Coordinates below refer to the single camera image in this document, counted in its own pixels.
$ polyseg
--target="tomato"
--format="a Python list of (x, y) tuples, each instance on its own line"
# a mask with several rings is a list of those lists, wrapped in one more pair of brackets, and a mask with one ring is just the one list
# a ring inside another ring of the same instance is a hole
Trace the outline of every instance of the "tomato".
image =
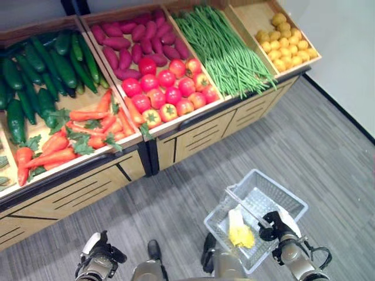
[(169, 122), (178, 117), (177, 109), (173, 104), (165, 104), (160, 108), (160, 117), (163, 122)]
[(158, 81), (160, 86), (168, 88), (175, 84), (176, 77), (169, 70), (162, 70), (158, 74)]
[(121, 84), (122, 89), (128, 97), (133, 97), (142, 93), (142, 88), (137, 79), (127, 78)]
[(201, 92), (205, 87), (210, 85), (210, 81), (207, 76), (203, 73), (197, 73), (193, 76), (195, 90)]
[(172, 72), (177, 79), (185, 75), (186, 66), (182, 60), (174, 59), (169, 64), (169, 71)]
[(184, 78), (178, 83), (178, 89), (181, 91), (183, 97), (187, 98), (190, 94), (195, 92), (194, 81), (191, 78)]
[(165, 91), (165, 101), (167, 104), (176, 105), (182, 98), (181, 91), (176, 87), (169, 87)]
[(156, 63), (149, 57), (143, 57), (140, 59), (138, 63), (138, 69), (142, 75), (156, 75)]
[(179, 116), (182, 116), (184, 114), (188, 114), (192, 111), (194, 111), (194, 105), (189, 100), (180, 100), (177, 105), (177, 113)]
[(143, 94), (135, 95), (131, 98), (138, 112), (142, 114), (144, 111), (151, 109), (150, 99)]
[(141, 79), (141, 88), (144, 92), (159, 88), (159, 82), (155, 75), (146, 74)]
[(194, 109), (201, 108), (206, 105), (206, 97), (201, 92), (194, 92), (187, 98), (194, 105)]
[(149, 129), (159, 126), (162, 123), (160, 115), (154, 109), (146, 110), (142, 116), (145, 118)]
[(152, 89), (147, 92), (147, 96), (151, 100), (151, 106), (155, 109), (159, 109), (165, 104), (165, 94), (159, 89)]
[(194, 74), (202, 72), (202, 65), (198, 59), (190, 59), (186, 62), (186, 75), (193, 78)]
[(206, 97), (206, 101), (208, 104), (219, 99), (219, 93), (212, 85), (209, 85), (206, 88), (204, 88), (202, 94)]

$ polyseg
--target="cucumber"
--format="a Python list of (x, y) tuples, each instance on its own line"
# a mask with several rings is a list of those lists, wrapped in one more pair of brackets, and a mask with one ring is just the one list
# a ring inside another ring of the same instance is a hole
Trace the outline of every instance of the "cucumber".
[(54, 128), (57, 125), (57, 119), (55, 116), (51, 116), (51, 112), (55, 112), (56, 107), (54, 106), (54, 101), (51, 94), (48, 92), (48, 90), (40, 88), (37, 97), (43, 120), (48, 127)]
[(14, 90), (7, 84), (5, 83), (5, 91), (6, 91), (6, 103), (9, 104), (12, 99), (14, 99), (15, 92)]
[(8, 95), (3, 79), (0, 78), (0, 110), (5, 109), (8, 104)]
[(29, 97), (32, 108), (40, 116), (40, 105), (38, 102), (38, 97), (35, 92), (33, 83), (27, 78), (25, 73), (21, 73), (22, 81), (25, 84), (26, 95)]
[(78, 41), (80, 43), (80, 46), (82, 48), (83, 56), (85, 58), (85, 61), (87, 63), (88, 69), (90, 70), (90, 74), (94, 80), (94, 82), (99, 83), (99, 71), (98, 66), (96, 65), (96, 61), (93, 57), (93, 54), (91, 54), (90, 48), (86, 44), (86, 41), (82, 37), (82, 35), (78, 36)]
[(50, 46), (54, 45), (58, 34), (58, 32), (45, 32), (37, 35), (36, 37), (44, 47), (49, 48)]
[(55, 85), (56, 89), (57, 89), (57, 92), (60, 94), (60, 95), (63, 95), (63, 96), (67, 96), (67, 92), (65, 91), (64, 87), (63, 87), (63, 84), (57, 80), (56, 78), (52, 77), (52, 82), (53, 84)]
[(110, 85), (108, 84), (107, 80), (104, 78), (103, 73), (99, 71), (99, 84), (105, 88), (108, 89)]
[(42, 77), (43, 77), (43, 81), (46, 84), (48, 92), (51, 94), (51, 97), (53, 98), (54, 101), (58, 101), (59, 93), (57, 92), (57, 89), (52, 82), (51, 76), (48, 73), (43, 73)]
[(95, 88), (95, 85), (91, 78), (88, 76), (88, 74), (84, 71), (82, 65), (78, 62), (76, 59), (76, 56), (74, 55), (73, 49), (70, 50), (69, 53), (70, 61), (76, 70), (78, 76), (82, 79), (83, 83), (94, 93), (98, 93), (98, 91)]
[(59, 73), (57, 72), (56, 66), (53, 64), (50, 54), (47, 52), (46, 48), (42, 45), (36, 37), (31, 37), (31, 41), (33, 42), (36, 51), (40, 54), (43, 61), (46, 63), (49, 72), (51, 72), (52, 76), (55, 76), (57, 79), (61, 80)]
[(74, 55), (78, 61), (83, 61), (83, 53), (78, 41), (78, 33), (73, 32), (71, 34), (71, 48), (74, 51)]
[(13, 142), (16, 144), (26, 142), (25, 116), (23, 115), (20, 101), (15, 99), (10, 101), (6, 109), (6, 118)]
[(17, 69), (17, 66), (10, 58), (5, 58), (2, 62), (2, 73), (5, 81), (14, 90), (20, 90), (23, 87), (21, 75)]
[(6, 156), (0, 156), (0, 169), (8, 165), (8, 158)]
[(76, 98), (76, 89), (69, 88), (67, 85), (63, 84), (65, 91), (68, 93), (69, 97)]
[(27, 117), (27, 119), (32, 125), (35, 125), (36, 124), (35, 111), (31, 106), (29, 97), (26, 95), (26, 93), (23, 90), (18, 90), (17, 96), (19, 100), (21, 101), (21, 106), (22, 106), (23, 112), (25, 113), (25, 116)]
[(39, 57), (33, 45), (30, 43), (25, 46), (25, 55), (31, 66), (39, 73), (45, 71), (46, 65), (43, 60)]
[(78, 80), (77, 88), (76, 88), (76, 93), (78, 95), (83, 95), (84, 94), (84, 84), (81, 80)]
[(16, 55), (16, 60), (21, 66), (21, 70), (26, 73), (30, 80), (37, 85), (42, 85), (42, 78), (40, 75), (32, 68), (28, 60), (21, 54)]
[(69, 88), (76, 88), (77, 87), (76, 74), (74, 73), (74, 70), (71, 67), (69, 61), (65, 57), (60, 56), (58, 53), (56, 53), (55, 50), (51, 50), (50, 54), (53, 59), (53, 62), (55, 63), (55, 65), (57, 65), (57, 70), (59, 74), (61, 75), (63, 82)]
[(54, 43), (54, 49), (61, 56), (64, 56), (69, 51), (70, 44), (70, 30), (62, 30), (57, 35), (56, 41)]

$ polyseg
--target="wooden panel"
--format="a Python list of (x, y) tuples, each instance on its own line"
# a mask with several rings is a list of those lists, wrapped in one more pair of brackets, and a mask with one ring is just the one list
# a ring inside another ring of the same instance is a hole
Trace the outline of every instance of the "wooden panel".
[(5, 217), (0, 220), (0, 251), (55, 223), (53, 220)]
[(277, 104), (277, 102), (280, 100), (280, 98), (287, 93), (287, 91), (293, 86), (293, 84), (297, 81), (299, 76), (293, 77), (281, 84), (279, 84), (277, 87), (281, 89), (281, 91), (278, 93), (278, 95), (274, 98), (272, 103), (268, 106), (267, 110), (263, 113), (261, 118), (265, 116), (267, 113), (269, 113), (273, 107)]
[(131, 180), (138, 180), (146, 174), (137, 150), (127, 154), (127, 158), (119, 162), (119, 165)]
[(54, 187), (14, 207), (11, 213), (6, 214), (64, 218), (128, 184), (129, 181), (116, 164), (127, 160), (129, 156), (130, 154), (122, 156)]
[(219, 141), (233, 114), (233, 111), (226, 113), (179, 136), (176, 143), (175, 162), (181, 161)]
[(278, 87), (277, 90), (273, 90), (268, 94), (263, 94), (262, 97), (257, 98), (254, 101), (244, 101), (237, 108), (236, 113), (233, 116), (227, 130), (223, 134), (223, 138), (235, 133), (249, 124), (260, 119), (263, 113), (267, 110), (268, 106), (273, 102), (276, 96), (281, 92), (282, 87)]

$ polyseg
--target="carrot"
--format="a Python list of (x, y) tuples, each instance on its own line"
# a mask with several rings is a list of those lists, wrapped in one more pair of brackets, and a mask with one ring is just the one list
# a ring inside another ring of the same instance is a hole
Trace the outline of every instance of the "carrot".
[(69, 117), (72, 121), (87, 121), (90, 119), (103, 119), (108, 116), (108, 112), (98, 111), (70, 111)]
[(52, 152), (65, 149), (67, 148), (68, 145), (69, 145), (69, 140), (65, 136), (63, 136), (62, 132), (57, 132), (53, 134), (49, 138), (49, 140), (47, 140), (47, 142), (43, 145), (42, 155), (43, 156), (48, 155)]
[(18, 165), (18, 184), (19, 186), (23, 186), (28, 177), (29, 177), (29, 169), (25, 167), (27, 162), (31, 160), (33, 157), (33, 151), (30, 148), (20, 148), (16, 152), (16, 161)]
[(101, 133), (104, 133), (106, 130), (108, 130), (113, 125), (114, 122), (116, 122), (116, 116), (110, 115), (110, 116), (106, 117), (105, 119), (103, 119), (100, 122), (101, 128), (98, 131), (101, 132)]
[(146, 122), (145, 118), (140, 114), (135, 107), (133, 101), (129, 97), (124, 97), (125, 105), (127, 106), (130, 117), (137, 127)]
[(60, 165), (66, 163), (66, 162), (69, 162), (69, 160), (68, 161), (56, 162), (56, 163), (52, 163), (52, 164), (45, 164), (45, 169), (47, 171), (49, 171), (49, 170), (52, 170), (53, 168), (59, 167)]
[(124, 132), (115, 133), (115, 141), (119, 141), (120, 139), (126, 138), (126, 134)]
[(108, 112), (110, 110), (112, 89), (109, 88), (105, 94), (101, 97), (100, 102), (96, 107), (97, 112)]
[(98, 149), (102, 148), (103, 146), (106, 146), (107, 144), (104, 142), (104, 138), (101, 138), (99, 136), (92, 136), (88, 140), (88, 145), (94, 149)]
[(128, 122), (128, 118), (127, 116), (125, 115), (125, 112), (124, 110), (120, 107), (119, 110), (118, 110), (118, 114), (117, 114), (118, 118), (120, 119), (121, 121), (121, 124), (122, 124), (122, 128), (124, 129), (124, 133), (126, 136), (130, 136), (134, 133), (134, 130), (133, 128), (131, 127), (131, 125), (129, 124)]
[(76, 158), (76, 155), (74, 154), (73, 148), (65, 148), (63, 150), (56, 151), (52, 154), (46, 156), (39, 156), (38, 158), (32, 159), (28, 161), (24, 167), (32, 168), (62, 161), (66, 162), (74, 158)]
[(62, 126), (62, 127), (61, 127), (60, 132), (63, 134), (63, 136), (66, 136), (66, 128), (65, 128), (65, 126)]
[(91, 136), (100, 136), (102, 138), (105, 138), (105, 134), (103, 134), (102, 132), (98, 132), (98, 131), (83, 128), (81, 126), (73, 124), (72, 121), (69, 121), (66, 124), (66, 126), (68, 126), (70, 129), (72, 129), (74, 132), (77, 132), (77, 133), (87, 133)]
[(108, 134), (108, 133), (118, 133), (118, 132), (121, 132), (122, 131), (122, 125), (121, 125), (121, 122), (119, 120), (115, 120), (115, 122), (104, 132), (105, 134)]

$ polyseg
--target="wooden crate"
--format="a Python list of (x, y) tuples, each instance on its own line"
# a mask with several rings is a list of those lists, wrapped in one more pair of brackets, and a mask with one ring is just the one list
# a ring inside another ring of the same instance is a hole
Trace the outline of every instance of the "wooden crate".
[[(259, 55), (260, 58), (262, 58), (263, 62), (266, 63), (266, 66), (272, 67), (272, 73), (275, 74), (276, 79), (288, 75), (296, 70), (303, 69), (322, 58), (317, 49), (307, 38), (306, 34), (304, 34), (304, 32), (297, 27), (295, 22), (289, 17), (288, 13), (276, 0), (230, 0), (228, 1), (228, 5), (226, 6), (224, 12), (243, 38), (250, 35), (251, 38), (248, 38), (245, 42)], [(263, 51), (263, 48), (258, 43), (255, 35), (260, 29), (267, 32), (274, 30), (274, 27), (271, 24), (271, 19), (276, 13), (284, 14), (291, 27), (297, 28), (301, 31), (302, 39), (309, 43), (309, 47), (314, 48), (318, 52), (318, 56), (316, 58), (281, 73), (275, 68), (265, 51)]]
[[(119, 166), (125, 168), (126, 174)], [(137, 150), (0, 213), (0, 251), (144, 176)]]
[[(140, 15), (140, 14), (145, 13), (145, 12), (152, 12), (153, 10), (158, 9), (158, 8), (163, 9), (163, 11), (165, 13), (165, 16), (166, 16), (166, 20), (173, 26), (173, 29), (174, 29), (177, 37), (180, 37), (184, 41), (184, 43), (187, 46), (187, 48), (189, 49), (192, 57), (197, 58), (196, 53), (194, 52), (194, 50), (192, 49), (190, 44), (186, 41), (186, 39), (183, 37), (182, 32), (178, 28), (176, 22), (173, 20), (172, 16), (169, 14), (168, 10), (163, 5), (161, 5), (161, 6), (160, 5), (144, 5), (144, 6), (137, 6), (137, 7), (133, 7), (133, 8), (117, 9), (117, 10), (109, 11), (109, 12), (103, 12), (103, 13), (98, 13), (98, 14), (93, 14), (93, 15), (85, 15), (85, 16), (82, 16), (80, 18), (85, 30), (87, 31), (87, 34), (90, 37), (90, 40), (91, 40), (93, 46), (96, 48), (96, 51), (97, 51), (98, 55), (100, 57), (102, 57), (102, 61), (103, 61), (104, 65), (105, 65), (105, 67), (108, 71), (108, 75), (111, 77), (113, 83), (116, 85), (118, 91), (121, 93), (121, 95), (123, 97), (125, 97), (126, 94), (121, 87), (122, 81), (119, 80), (118, 78), (116, 78), (115, 74), (113, 73), (112, 68), (110, 67), (107, 59), (104, 57), (104, 54), (101, 50), (102, 47), (96, 42), (95, 37), (90, 30), (90, 26), (92, 26), (96, 23), (101, 23), (101, 22), (111, 22), (111, 21), (116, 21), (116, 20), (132, 19), (133, 17), (135, 17), (137, 15)], [(131, 41), (131, 35), (124, 35), (124, 37), (126, 37), (127, 39), (129, 39)], [(130, 68), (133, 68), (133, 69), (136, 69), (136, 70), (138, 69), (138, 67), (134, 63), (132, 63)], [(165, 67), (158, 67), (158, 71), (163, 70), (163, 69), (168, 69), (168, 64)], [(204, 67), (202, 68), (202, 72), (204, 72), (205, 75), (207, 75), (208, 79), (210, 80), (210, 83), (212, 85), (215, 85)], [(187, 120), (191, 117), (194, 117), (197, 114), (201, 114), (202, 112), (208, 111), (209, 109), (218, 106), (223, 101), (224, 101), (224, 98), (220, 94), (220, 99), (218, 101), (215, 101), (211, 104), (207, 104), (206, 106), (204, 106), (202, 108), (199, 108), (197, 110), (194, 110), (193, 112), (191, 112), (189, 114), (186, 114), (184, 116), (180, 116), (173, 121), (164, 123), (164, 124), (154, 128), (154, 129), (151, 129), (150, 134), (152, 136), (159, 136), (159, 135), (162, 135), (163, 133), (166, 133), (166, 132), (169, 132), (173, 129), (176, 129), (183, 121), (185, 121), (185, 120)]]
[[(10, 45), (20, 42), (24, 39), (27, 39), (28, 37), (33, 36), (33, 35), (37, 35), (37, 34), (41, 34), (45, 32), (58, 31), (62, 29), (73, 29), (73, 30), (78, 30), (81, 32), (91, 52), (93, 53), (100, 70), (102, 71), (110, 87), (112, 88), (115, 99), (120, 103), (120, 106), (123, 107), (125, 114), (128, 116), (128, 119), (130, 120), (128, 110), (119, 92), (117, 91), (117, 87), (115, 87), (114, 84), (109, 79), (109, 76), (106, 73), (103, 63), (101, 62), (100, 58), (97, 56), (97, 53), (95, 52), (95, 49), (91, 44), (91, 41), (88, 39), (87, 34), (82, 28), (81, 23), (78, 20), (77, 16), (67, 16), (64, 18), (50, 20), (50, 21), (42, 22), (42, 23), (36, 23), (32, 25), (27, 25), (27, 26), (22, 26), (17, 29), (12, 29), (12, 30), (3, 32), (1, 34), (1, 39), (2, 39), (1, 47), (9, 47)], [(85, 89), (86, 89), (85, 93), (83, 95), (77, 95), (77, 98), (75, 99), (72, 99), (70, 97), (60, 96), (60, 101), (56, 103), (57, 109), (67, 108), (69, 110), (82, 110), (82, 111), (89, 111), (89, 110), (95, 109), (101, 96), (106, 92), (106, 89), (99, 86), (98, 94), (94, 94), (87, 87), (85, 87)], [(48, 140), (50, 129), (45, 125), (43, 119), (37, 115), (36, 115), (36, 121), (37, 121), (36, 125), (31, 125), (27, 120), (25, 120), (26, 132), (27, 132), (26, 136), (27, 138), (31, 138), (33, 136), (40, 134), (42, 136), (42, 139), (40, 140), (40, 147), (41, 147), (42, 144)], [(139, 130), (134, 126), (134, 124), (131, 124), (131, 125), (135, 129), (136, 133), (118, 141), (118, 143), (123, 148), (130, 147), (142, 141), (142, 135), (139, 132)], [(11, 134), (8, 131), (5, 111), (0, 111), (0, 139), (2, 142), (2, 146), (4, 147), (4, 154), (7, 155), (8, 162), (9, 162), (9, 166), (7, 167), (7, 169), (1, 170), (1, 175), (4, 174), (11, 178), (10, 187), (5, 189), (4, 191), (0, 191), (0, 197), (3, 197), (20, 189), (20, 187), (16, 183), (17, 182), (17, 167), (16, 167), (16, 162), (14, 159), (17, 146), (15, 146), (10, 141)], [(46, 171), (42, 173), (41, 175), (36, 176), (30, 183), (27, 183), (23, 187), (26, 187), (37, 181), (41, 181), (55, 173), (64, 171), (70, 167), (73, 167), (75, 165), (88, 161), (89, 159), (93, 159), (104, 153), (113, 153), (113, 152), (115, 152), (115, 150), (110, 146), (105, 146), (103, 148), (97, 149), (94, 153), (90, 155), (84, 155), (84, 156), (78, 157), (57, 168)]]

